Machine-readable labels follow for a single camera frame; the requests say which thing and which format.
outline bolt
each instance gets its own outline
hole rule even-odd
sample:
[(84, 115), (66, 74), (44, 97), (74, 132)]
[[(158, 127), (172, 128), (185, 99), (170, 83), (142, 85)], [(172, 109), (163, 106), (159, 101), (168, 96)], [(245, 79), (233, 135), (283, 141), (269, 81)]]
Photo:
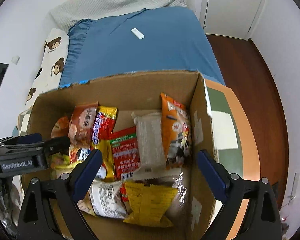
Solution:
[(239, 175), (236, 174), (236, 173), (232, 173), (232, 174), (230, 175), (230, 177), (231, 177), (231, 179), (234, 179), (234, 180), (239, 179)]
[(69, 173), (61, 174), (60, 178), (63, 179), (63, 180), (68, 179), (69, 178)]
[(263, 177), (263, 178), (261, 179), (261, 181), (262, 181), (264, 184), (268, 184), (268, 183), (269, 183), (269, 180), (268, 180), (267, 178), (265, 178), (265, 177)]
[(38, 181), (39, 181), (38, 178), (33, 178), (33, 179), (31, 179), (31, 183), (32, 183), (32, 184), (36, 184)]

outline blue bed sheet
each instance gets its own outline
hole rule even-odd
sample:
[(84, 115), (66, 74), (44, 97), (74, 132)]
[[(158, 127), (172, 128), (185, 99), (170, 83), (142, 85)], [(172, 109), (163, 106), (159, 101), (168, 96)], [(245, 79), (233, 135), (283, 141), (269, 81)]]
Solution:
[[(138, 39), (131, 29), (145, 36)], [(225, 84), (210, 43), (195, 14), (183, 7), (84, 19), (70, 38), (60, 87), (132, 71), (199, 70)]]

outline brown floor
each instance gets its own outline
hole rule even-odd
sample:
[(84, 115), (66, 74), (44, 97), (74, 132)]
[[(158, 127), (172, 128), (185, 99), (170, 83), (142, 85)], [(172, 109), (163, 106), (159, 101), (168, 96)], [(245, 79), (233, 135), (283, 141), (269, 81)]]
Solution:
[(239, 99), (257, 144), (261, 176), (278, 182), (281, 207), (288, 175), (288, 134), (277, 88), (251, 40), (207, 35), (226, 86)]

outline white door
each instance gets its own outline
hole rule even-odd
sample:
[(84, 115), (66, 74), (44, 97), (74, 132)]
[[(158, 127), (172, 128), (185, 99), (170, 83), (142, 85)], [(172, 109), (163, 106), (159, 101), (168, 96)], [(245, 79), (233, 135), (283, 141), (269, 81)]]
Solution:
[(208, 0), (207, 34), (247, 39), (261, 0)]

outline cartoon bear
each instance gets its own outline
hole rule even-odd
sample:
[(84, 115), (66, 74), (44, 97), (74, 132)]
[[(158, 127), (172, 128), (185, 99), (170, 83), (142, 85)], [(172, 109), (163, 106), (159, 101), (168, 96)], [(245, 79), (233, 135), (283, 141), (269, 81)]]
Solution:
[(64, 61), (65, 59), (62, 57), (60, 58), (55, 64), (54, 64), (54, 67), (53, 67), (53, 73), (55, 75), (58, 75), (60, 72), (63, 71), (63, 66), (65, 65), (64, 64)]
[(36, 92), (36, 90), (37, 90), (36, 88), (30, 88), (30, 91), (29, 91), (28, 98), (27, 98), (26, 102), (29, 101), (32, 98), (32, 96), (33, 96), (34, 92)]
[(37, 78), (40, 75), (40, 72), (42, 71), (42, 68), (39, 69), (37, 76), (35, 78)]
[(61, 37), (58, 37), (56, 39), (53, 39), (52, 41), (49, 41), (47, 46), (49, 47), (49, 49), (55, 49), (60, 45), (60, 43), (61, 43)]

